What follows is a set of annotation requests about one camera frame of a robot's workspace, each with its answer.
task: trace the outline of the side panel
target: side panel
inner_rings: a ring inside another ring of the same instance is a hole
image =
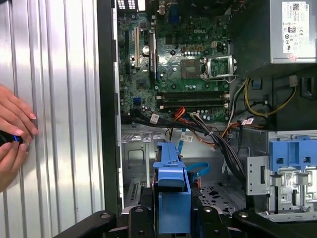
[[[51,238],[104,209],[96,0],[0,5],[0,83],[40,134],[0,194],[1,238]]]

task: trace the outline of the black plastic frame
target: black plastic frame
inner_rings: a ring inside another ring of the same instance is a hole
[[[116,42],[113,39],[112,9],[114,0],[97,0],[100,103],[102,150],[105,189],[105,209],[118,215],[121,210],[118,194],[119,147],[116,138],[117,94],[114,65]]]

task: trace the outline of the pcie slot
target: pcie slot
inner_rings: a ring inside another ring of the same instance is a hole
[[[135,67],[140,67],[140,27],[134,27]]]

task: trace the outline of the fingernail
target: fingernail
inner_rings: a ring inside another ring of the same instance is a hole
[[[30,114],[30,118],[33,119],[33,120],[35,120],[35,119],[36,119],[36,116],[35,116],[33,113],[31,113],[31,114]]]
[[[19,148],[20,148],[20,150],[22,150],[22,151],[26,151],[28,147],[27,147],[26,144],[21,144]]]
[[[19,143],[18,141],[13,141],[13,142],[12,142],[13,147],[18,147],[19,144],[20,144],[20,143]]]
[[[12,148],[12,143],[6,143],[6,144],[4,144],[4,145],[3,145],[3,148],[4,148],[5,150],[11,149],[11,148]]]
[[[14,134],[15,135],[22,135],[24,132],[20,129],[15,130]]]
[[[31,132],[33,135],[36,135],[37,133],[39,133],[39,131],[36,128],[33,128]]]

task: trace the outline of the barcode sticker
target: barcode sticker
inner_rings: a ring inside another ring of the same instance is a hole
[[[159,120],[159,115],[156,114],[152,114],[151,119],[150,119],[150,123],[152,124],[156,124]]]
[[[254,121],[253,118],[249,118],[245,125],[251,125],[253,121]]]
[[[180,136],[180,140],[192,142],[193,141],[193,137],[190,136],[190,135],[181,135]]]

